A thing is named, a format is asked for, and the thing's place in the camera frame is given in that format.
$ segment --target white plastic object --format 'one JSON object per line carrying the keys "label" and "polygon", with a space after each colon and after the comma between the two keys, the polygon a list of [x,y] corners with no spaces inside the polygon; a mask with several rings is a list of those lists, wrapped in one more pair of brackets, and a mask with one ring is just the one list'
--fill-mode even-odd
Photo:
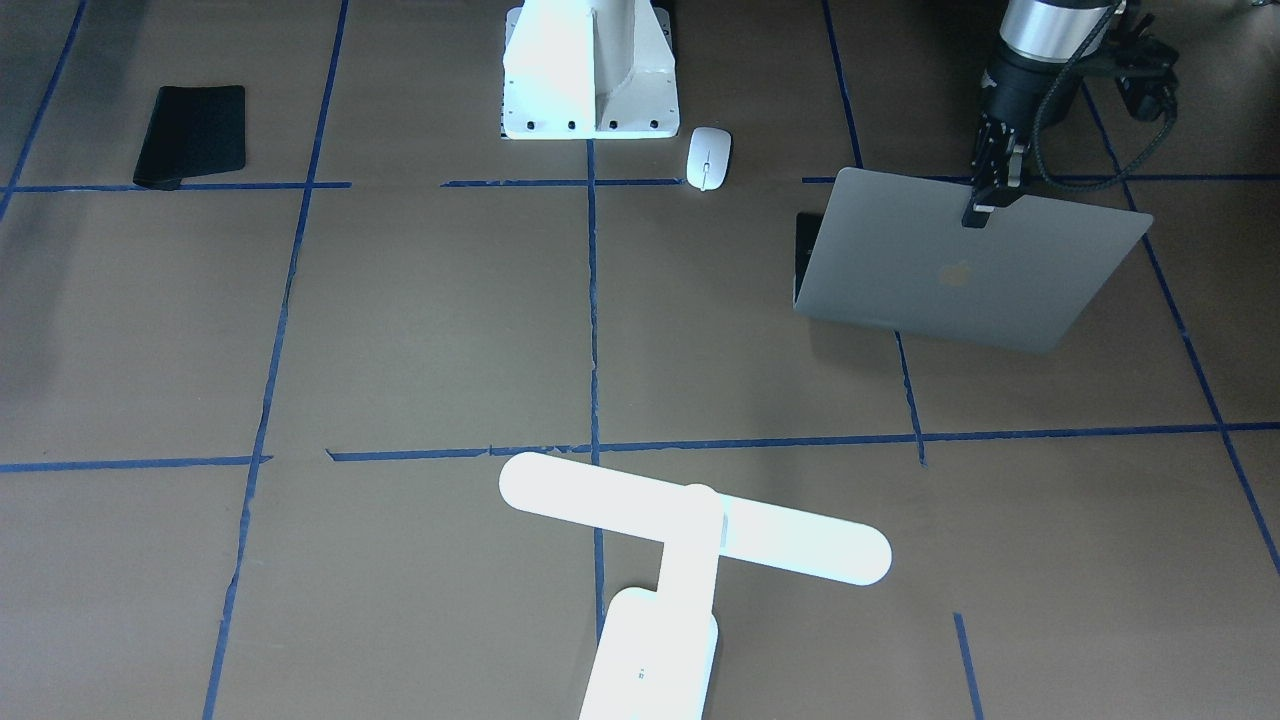
{"label": "white plastic object", "polygon": [[728,173],[728,155],[733,137],[719,128],[695,128],[689,138],[689,161],[685,179],[701,191],[716,190]]}
{"label": "white plastic object", "polygon": [[508,460],[498,488],[518,510],[664,543],[657,592],[625,588],[609,603],[580,720],[701,717],[721,555],[854,584],[892,560],[868,525],[534,452]]}
{"label": "white plastic object", "polygon": [[512,140],[672,137],[676,59],[648,0],[525,0],[507,14]]}

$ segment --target silver laptop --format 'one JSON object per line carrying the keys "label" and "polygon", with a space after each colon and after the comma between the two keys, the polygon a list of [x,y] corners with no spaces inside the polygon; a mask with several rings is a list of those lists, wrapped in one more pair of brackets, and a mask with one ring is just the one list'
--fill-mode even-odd
{"label": "silver laptop", "polygon": [[1151,227],[1143,213],[1024,196],[966,228],[968,202],[964,184],[840,170],[820,225],[797,219],[796,311],[1048,352]]}

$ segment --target black object under laptop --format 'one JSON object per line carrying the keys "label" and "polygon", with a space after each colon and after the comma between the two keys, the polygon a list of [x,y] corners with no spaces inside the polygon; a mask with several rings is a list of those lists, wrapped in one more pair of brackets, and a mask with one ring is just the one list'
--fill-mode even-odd
{"label": "black object under laptop", "polygon": [[178,190],[183,178],[244,168],[244,86],[160,88],[133,183]]}

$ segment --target computer mouse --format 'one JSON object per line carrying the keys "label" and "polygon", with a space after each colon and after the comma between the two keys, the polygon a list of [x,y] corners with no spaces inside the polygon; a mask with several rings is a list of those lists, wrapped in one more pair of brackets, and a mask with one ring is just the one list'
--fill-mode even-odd
{"label": "computer mouse", "polygon": [[696,128],[689,140],[689,165],[685,177],[698,190],[716,190],[728,172],[728,150],[733,136],[719,128]]}

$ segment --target cable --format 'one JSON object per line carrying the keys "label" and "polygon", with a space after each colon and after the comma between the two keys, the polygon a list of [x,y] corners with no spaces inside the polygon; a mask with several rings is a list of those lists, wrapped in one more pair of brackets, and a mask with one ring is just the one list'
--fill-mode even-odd
{"label": "cable", "polygon": [[1084,38],[1084,42],[1082,42],[1080,46],[1075,49],[1075,53],[1071,54],[1071,58],[1066,61],[1065,65],[1062,65],[1062,69],[1059,70],[1057,77],[1053,78],[1053,82],[1050,85],[1048,91],[1044,94],[1044,97],[1041,100],[1039,106],[1036,109],[1036,120],[1032,124],[1032,156],[1036,158],[1036,168],[1039,170],[1041,178],[1043,178],[1043,181],[1048,183],[1051,187],[1065,190],[1068,192],[1092,192],[1097,190],[1106,190],[1124,181],[1134,170],[1137,170],[1138,167],[1146,163],[1148,158],[1151,158],[1151,155],[1156,151],[1156,149],[1160,147],[1160,143],[1162,143],[1165,138],[1169,137],[1169,131],[1174,129],[1174,123],[1178,122],[1178,104],[1174,101],[1172,91],[1165,88],[1161,102],[1165,110],[1165,126],[1160,128],[1160,132],[1156,133],[1156,137],[1153,137],[1151,142],[1147,143],[1146,150],[1139,152],[1138,156],[1133,159],[1133,161],[1125,165],[1124,169],[1121,169],[1111,178],[1094,183],[1075,184],[1053,178],[1053,176],[1050,174],[1048,168],[1044,167],[1044,154],[1041,150],[1041,132],[1043,131],[1044,113],[1048,110],[1050,100],[1057,92],[1059,87],[1062,86],[1062,81],[1066,79],[1066,77],[1071,73],[1071,69],[1080,60],[1080,56],[1084,55],[1084,51],[1088,50],[1089,45],[1093,44],[1093,40],[1098,36],[1098,33],[1102,32],[1102,28],[1105,28],[1107,23],[1111,22],[1111,18],[1115,17],[1116,10],[1120,9],[1123,1],[1124,0],[1115,0],[1114,3],[1111,3],[1111,5],[1107,8],[1107,12],[1102,14],[1102,18],[1098,19],[1098,23],[1093,26],[1092,31],[1089,31],[1089,35],[1088,37]]}

